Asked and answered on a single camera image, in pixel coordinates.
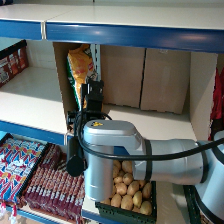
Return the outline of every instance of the black crate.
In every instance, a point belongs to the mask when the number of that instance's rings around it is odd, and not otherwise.
[[[154,224],[157,219],[157,204],[156,204],[156,182],[152,181],[151,192],[152,214],[143,215],[133,211],[116,208],[110,205],[105,205],[96,202],[95,206],[99,209],[100,216],[106,219],[111,219],[125,224]]]
[[[195,187],[184,185],[184,194],[187,201],[187,208],[191,224],[201,224],[200,210],[195,200]]]

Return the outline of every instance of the potato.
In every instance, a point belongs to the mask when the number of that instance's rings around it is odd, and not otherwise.
[[[126,173],[124,176],[123,176],[123,182],[126,184],[126,185],[129,185],[131,184],[131,182],[133,181],[133,176],[132,174],[130,173]]]
[[[121,163],[118,160],[113,161],[114,166],[116,166],[119,170],[121,170]]]
[[[111,206],[120,208],[121,206],[121,196],[119,194],[115,194],[111,199]]]
[[[105,204],[105,205],[110,205],[110,199],[106,199],[104,201],[101,201],[100,203]]]
[[[117,188],[117,194],[124,196],[127,193],[127,186],[124,183],[118,183],[115,187]]]
[[[143,188],[146,184],[146,181],[145,180],[139,180],[139,187],[140,188]]]
[[[122,169],[125,173],[132,173],[132,162],[131,161],[123,161]]]
[[[126,210],[132,210],[133,201],[130,195],[125,195],[121,200],[121,208]]]
[[[133,204],[137,207],[140,208],[142,204],[142,192],[137,191],[133,197]]]
[[[122,183],[122,182],[123,182],[123,178],[122,178],[122,177],[119,177],[119,176],[118,176],[118,177],[115,177],[115,178],[114,178],[114,183],[115,183],[115,184]]]
[[[152,214],[152,205],[149,201],[144,201],[140,208],[140,213],[144,215],[151,215]]]
[[[133,196],[138,190],[139,190],[139,182],[135,180],[128,186],[127,194]]]
[[[113,178],[117,177],[119,169],[116,166],[113,166]]]
[[[112,198],[112,197],[116,194],[116,191],[117,191],[117,189],[116,189],[116,187],[113,185],[113,191],[112,191],[112,194],[111,194],[110,198]]]
[[[142,197],[143,198],[149,198],[150,194],[151,194],[151,190],[152,190],[152,184],[151,183],[147,183],[145,185],[145,187],[142,190]]]
[[[132,209],[132,211],[133,211],[133,212],[140,213],[140,209],[139,209],[139,208],[137,208],[137,207],[135,207],[135,206],[134,206],[134,208]]]
[[[118,177],[123,177],[125,175],[125,172],[123,170],[120,170],[118,173]]]

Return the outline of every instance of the yellow snack bag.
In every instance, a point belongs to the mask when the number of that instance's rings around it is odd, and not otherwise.
[[[80,48],[69,50],[68,63],[71,70],[70,83],[74,88],[76,101],[81,108],[81,84],[87,83],[88,79],[96,80],[97,73],[94,67],[92,53],[89,44],[82,44]]]

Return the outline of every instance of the crate of potatoes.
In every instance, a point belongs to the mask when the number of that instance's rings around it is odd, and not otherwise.
[[[122,223],[155,223],[157,218],[156,183],[134,180],[131,161],[114,161],[113,192],[96,202],[102,217]]]

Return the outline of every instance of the store shelf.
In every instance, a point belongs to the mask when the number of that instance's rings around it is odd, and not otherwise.
[[[51,41],[223,53],[223,10],[215,3],[95,3],[48,20],[46,35]]]
[[[196,140],[188,112],[183,114],[141,111],[137,108],[103,105],[103,111],[113,120],[129,121],[145,139],[168,140],[172,138]]]
[[[25,69],[0,89],[0,130],[64,144],[64,108],[53,69]]]
[[[72,10],[69,6],[14,4],[0,7],[0,36],[41,40],[45,21]]]
[[[7,206],[6,210],[11,212],[12,208]],[[33,211],[29,208],[28,205],[18,209],[17,214],[44,224],[71,224],[70,222],[64,221],[62,219]]]

